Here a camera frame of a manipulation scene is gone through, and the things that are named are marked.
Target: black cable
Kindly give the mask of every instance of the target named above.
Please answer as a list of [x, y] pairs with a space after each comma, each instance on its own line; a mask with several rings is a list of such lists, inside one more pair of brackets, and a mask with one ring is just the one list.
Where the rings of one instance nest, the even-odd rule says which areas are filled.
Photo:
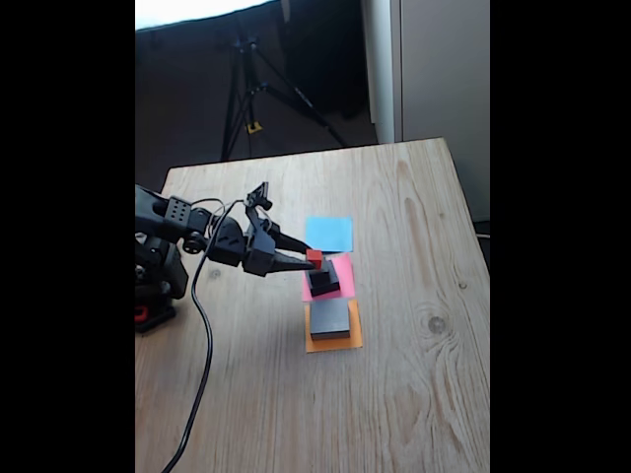
[[226, 216], [230, 213], [231, 210], [233, 210], [233, 207], [235, 207], [235, 204], [237, 204], [238, 202], [243, 202], [243, 200], [234, 201], [230, 205], [230, 207], [228, 207], [228, 210], [224, 212], [222, 216], [219, 218], [219, 222], [217, 223], [215, 232], [208, 240], [206, 251], [204, 251], [201, 261], [199, 261], [199, 264], [197, 265], [195, 276], [193, 276], [193, 282], [190, 285], [190, 295], [192, 296], [193, 302], [195, 303], [197, 310], [199, 310], [199, 313], [201, 314], [201, 318], [204, 321], [204, 326], [206, 327], [206, 338], [208, 339], [208, 347], [206, 350], [206, 364], [204, 365], [204, 373], [201, 377], [199, 388], [197, 389], [197, 395], [195, 396], [193, 407], [190, 410], [190, 415], [188, 416], [186, 427], [184, 427], [184, 432], [181, 436], [181, 442], [179, 443], [179, 447], [177, 448], [177, 451], [175, 452], [174, 457], [167, 464], [167, 466], [165, 466], [165, 469], [162, 470], [163, 473], [169, 473], [171, 470], [173, 470], [174, 466], [177, 464], [182, 454], [184, 453], [184, 449], [186, 448], [186, 444], [188, 443], [188, 438], [190, 437], [190, 431], [193, 427], [193, 422], [195, 421], [195, 415], [197, 415], [197, 409], [199, 408], [199, 403], [201, 402], [201, 396], [204, 394], [204, 388], [206, 387], [206, 381], [208, 380], [208, 373], [210, 372], [210, 364], [213, 360], [213, 331], [210, 328], [210, 322], [208, 321], [208, 316], [206, 315], [206, 311], [204, 310], [204, 307], [201, 306], [201, 304], [199, 303], [199, 299], [197, 298], [197, 292], [196, 292], [197, 279], [199, 278], [199, 273], [201, 273], [201, 268], [204, 265], [204, 261], [206, 261], [206, 257], [208, 256], [208, 254], [210, 253], [210, 250], [213, 248], [215, 244], [215, 240], [217, 239], [217, 233], [219, 232], [219, 229], [224, 223], [224, 219], [226, 219]]
[[209, 197], [207, 199], [199, 199], [199, 200], [196, 200], [196, 201], [192, 202], [190, 204], [190, 207], [192, 208], [193, 205], [201, 204], [202, 202], [219, 202], [221, 205], [224, 205], [224, 201], [223, 200], [216, 199], [214, 197]]

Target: red block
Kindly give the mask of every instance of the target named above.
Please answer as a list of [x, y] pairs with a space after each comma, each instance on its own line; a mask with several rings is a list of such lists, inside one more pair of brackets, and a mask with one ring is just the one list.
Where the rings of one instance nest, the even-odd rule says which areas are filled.
[[322, 252], [319, 249], [308, 249], [307, 261], [313, 263], [315, 269], [320, 269], [322, 267]]

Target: wood grain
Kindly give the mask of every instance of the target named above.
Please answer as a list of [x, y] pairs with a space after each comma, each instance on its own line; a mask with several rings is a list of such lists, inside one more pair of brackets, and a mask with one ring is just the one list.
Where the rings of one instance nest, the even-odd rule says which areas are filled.
[[[227, 201], [263, 180], [288, 235], [308, 215], [353, 218], [364, 348], [305, 353], [299, 273], [207, 263], [214, 357], [174, 471], [489, 471], [489, 274], [446, 142], [171, 169], [163, 194]], [[190, 275], [197, 258], [182, 254]], [[175, 452], [203, 370], [201, 318], [189, 294], [175, 305], [136, 338], [138, 472]]]

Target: gray wall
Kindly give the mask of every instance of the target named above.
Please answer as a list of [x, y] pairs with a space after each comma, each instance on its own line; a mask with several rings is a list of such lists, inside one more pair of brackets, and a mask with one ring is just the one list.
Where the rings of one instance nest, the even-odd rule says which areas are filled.
[[444, 136], [472, 219], [490, 220], [490, 2], [400, 4], [403, 140]]

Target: tripod leg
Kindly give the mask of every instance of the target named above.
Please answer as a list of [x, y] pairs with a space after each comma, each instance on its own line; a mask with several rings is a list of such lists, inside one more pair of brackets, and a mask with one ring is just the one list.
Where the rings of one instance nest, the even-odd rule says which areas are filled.
[[296, 93], [296, 95], [305, 103], [305, 105], [310, 109], [310, 111], [314, 115], [315, 121], [317, 121], [321, 126], [323, 126], [324, 129], [328, 131], [331, 134], [331, 136], [335, 138], [335, 140], [343, 148], [348, 147], [344, 139], [341, 136], [339, 136], [339, 134], [333, 129], [332, 125], [326, 120], [326, 118], [324, 118], [322, 114], [316, 110], [314, 105], [305, 96], [305, 94], [303, 94], [302, 91], [298, 89], [298, 87], [294, 86], [291, 82], [289, 82], [289, 80], [283, 74], [281, 74], [281, 72], [278, 69], [276, 69], [271, 62], [269, 62], [269, 60], [263, 55], [263, 53], [260, 52], [260, 49], [258, 49], [258, 46], [255, 43], [252, 43], [250, 47], [254, 52], [258, 54], [258, 57], [260, 57], [263, 60], [263, 62], [267, 64], [267, 66], [272, 71], [274, 71], [274, 73], [285, 83], [285, 85], [289, 87], [291, 90], [293, 90]]
[[[246, 49], [244, 51], [244, 76], [245, 76], [245, 90], [249, 91], [254, 89], [258, 85], [258, 79], [256, 78], [256, 71], [254, 70], [254, 64], [252, 63], [251, 50]], [[247, 116], [249, 122], [247, 125], [254, 126], [254, 110], [252, 107], [253, 101], [249, 101], [247, 106]]]
[[318, 121], [317, 118], [314, 117], [311, 110], [308, 107], [306, 107], [302, 101], [296, 101], [296, 99], [294, 99], [293, 97], [287, 97], [287, 95], [285, 95], [283, 92], [279, 91], [278, 89], [272, 86], [265, 87], [264, 91], [268, 93], [269, 95], [271, 95], [272, 97], [274, 97], [275, 99], [277, 99], [278, 101], [281, 101], [282, 103], [291, 107], [300, 115], [308, 118], [309, 120], [315, 120], [317, 121], [318, 124], [322, 125], [322, 122]]
[[249, 105], [251, 105], [252, 97], [253, 97], [252, 94], [247, 94], [245, 99], [244, 99], [244, 101], [243, 101], [244, 105], [239, 110], [239, 114], [237, 115], [237, 120], [236, 120], [236, 124], [235, 124], [236, 133], [232, 136], [232, 139], [230, 140], [230, 144], [228, 145], [228, 151], [226, 153], [226, 157], [224, 158], [222, 156], [222, 159], [221, 159], [222, 163], [227, 161], [228, 157], [233, 152], [233, 148], [235, 147], [235, 143], [237, 143], [237, 137], [239, 136], [239, 132], [241, 131], [241, 126], [239, 125], [239, 122], [244, 120], [244, 118], [245, 118], [245, 111], [247, 110], [247, 107]]
[[221, 145], [221, 161], [227, 161], [230, 156], [230, 152], [228, 151], [228, 147], [230, 144], [230, 138], [233, 134], [232, 124], [233, 124], [233, 111], [235, 106], [235, 96], [237, 95], [237, 82], [239, 80], [239, 61], [236, 60], [231, 54], [233, 68], [232, 75], [230, 79], [230, 93], [228, 97], [228, 110], [226, 112], [226, 121], [224, 124], [224, 140]]

